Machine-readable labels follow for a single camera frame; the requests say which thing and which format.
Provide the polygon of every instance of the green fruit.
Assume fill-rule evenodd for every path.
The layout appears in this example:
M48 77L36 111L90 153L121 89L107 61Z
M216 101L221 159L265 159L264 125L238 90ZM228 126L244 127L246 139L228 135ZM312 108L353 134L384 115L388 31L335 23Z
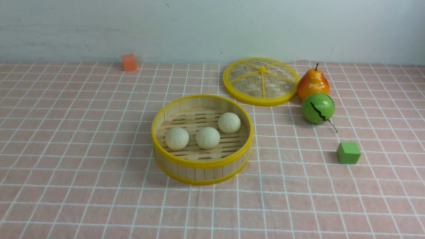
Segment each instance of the green fruit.
M306 120L313 124L323 124L334 115L335 105L329 95L317 92L303 100L301 109Z

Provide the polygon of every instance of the grid pattern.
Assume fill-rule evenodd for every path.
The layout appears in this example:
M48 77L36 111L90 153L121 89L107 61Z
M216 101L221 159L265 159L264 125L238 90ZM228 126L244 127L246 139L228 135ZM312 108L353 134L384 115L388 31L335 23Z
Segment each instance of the grid pattern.
M288 63L302 76L316 62ZM425 66L320 63L336 105L241 104L255 126L234 178L188 186L152 156L150 125L188 94L228 97L224 64L0 62L0 237L423 239ZM340 141L358 142L339 165Z

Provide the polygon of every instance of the orange cube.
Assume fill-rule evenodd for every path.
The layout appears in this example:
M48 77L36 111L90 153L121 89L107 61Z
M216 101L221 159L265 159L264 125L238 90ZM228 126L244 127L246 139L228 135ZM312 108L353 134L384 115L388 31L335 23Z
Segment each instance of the orange cube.
M124 55L121 58L122 58L122 64L124 66L124 71L137 70L136 60L134 59L133 54Z

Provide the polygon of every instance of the yellow rim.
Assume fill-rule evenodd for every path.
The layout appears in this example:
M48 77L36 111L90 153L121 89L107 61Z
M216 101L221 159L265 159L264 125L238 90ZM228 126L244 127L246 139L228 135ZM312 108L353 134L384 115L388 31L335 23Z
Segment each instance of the yellow rim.
M211 161L189 161L187 159L183 159L180 157L177 157L175 155L170 154L169 152L167 152L164 148L161 147L161 145L158 143L158 141L156 140L155 137L155 122L157 121L158 117L163 114L163 112L165 111L165 109L167 109L170 105L173 105L175 103L178 103L182 100L185 99L189 99L189 98L197 98L197 97L212 97L212 98L218 98L221 100L225 100L227 102L232 103L234 106L238 107L242 113L244 114L244 116L248 119L248 124L249 124L249 136L248 139L246 140L245 144L238 149L238 151L236 151L235 153L226 156L224 158L221 159L217 159L217 160L211 160ZM189 95L189 96L185 96L182 98L179 98L177 100L172 101L171 103L167 104L166 106L164 106L155 116L155 118L153 119L152 122L152 127L150 130L150 136L152 139L152 144L153 147L168 161L173 162L175 164L178 164L180 166L185 166L185 167L190 167L190 168L216 168L216 167L221 167L224 165L227 165L235 160L237 160L239 157L242 156L242 154L244 154L250 147L251 147L251 142L252 142L252 138L254 135L254 127L252 126L252 122L251 122L251 118L249 117L248 113L244 110L244 108L242 108L240 105L238 105L237 103L225 98L225 97L221 97L221 96L217 96L217 95L210 95L210 94L197 94L197 95Z
M219 179L212 179L212 180L195 180L195 179L183 178L183 177L180 177L179 175L175 175L175 174L171 173L170 171L168 171L164 166L162 166L162 164L159 162L159 160L156 157L155 157L155 161L156 161L156 164L158 165L158 167L166 175L168 175L170 178L173 178L173 179L180 181L182 183L187 183L187 184L192 184L192 185L211 185L211 184L221 183L221 182L224 182L226 180L233 178L236 174L238 174L240 171L242 171L242 169L248 163L248 160L249 160L250 157L251 157L251 153L248 155L245 162L243 162L243 164L238 169L236 169L234 172L232 172L231 174L226 175L224 177L221 177Z
M288 93L286 93L286 94L284 94L282 96L274 97L274 98L266 98L264 96L264 94L265 94L265 89L264 89L264 73L270 74L270 75L272 75L274 77L280 78L280 79L282 79L284 81L287 81L287 82L290 82L290 83L293 83L293 82L291 82L288 79L285 79L283 77L280 77L278 75L274 75L273 73L264 72L264 70L261 70L258 67L255 67L255 66L253 66L251 64L248 64L248 63L245 63L245 61L248 61L248 60L264 60L264 61L273 62L272 64L266 66L264 69L267 69L267 68L269 68L272 65L281 65L281 66L287 68L294 75L294 78L295 78L294 87L292 88L291 91L289 91ZM258 69L258 71L250 72L248 74L254 74L254 73L259 73L259 72L261 73L261 83L263 85L263 97L262 98L252 97L252 96L246 95L246 94L241 93L240 91L236 90L232 86L231 83L233 81L238 80L238 79L243 78L243 77L245 77L245 76L248 75L248 74L246 74L246 75L240 76L240 77L238 77L238 78L236 78L236 79L234 79L232 81L229 81L229 78L227 76L229 74L230 69L232 69L235 65L237 65L239 63L245 64L245 65L249 65L249 66L251 66L251 67L253 67L255 69ZM276 60L272 60L272 59L268 59L268 58L261 58L261 57L251 57L251 58L245 58L245 59L241 59L239 61L235 61L232 64L230 64L224 70L224 73L223 73L223 85L224 85L224 88L226 89L227 93L229 93L229 95L231 95L232 97L234 97L235 99L237 99L240 102L243 102L243 103L248 104L248 105L255 105L255 106L275 106L275 105L284 104L284 103L292 100L295 97L296 93L297 93L297 84L298 84L299 81L300 81L300 78L299 78L297 72L294 69L292 69L290 66L288 66L288 65L286 65L284 63L281 63L279 61L276 61Z

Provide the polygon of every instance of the green cube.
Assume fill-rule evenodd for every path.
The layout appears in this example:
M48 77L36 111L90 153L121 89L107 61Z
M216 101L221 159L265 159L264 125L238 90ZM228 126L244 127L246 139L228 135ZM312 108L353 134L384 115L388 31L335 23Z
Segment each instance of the green cube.
M361 153L356 142L340 142L337 155L340 164L356 164Z

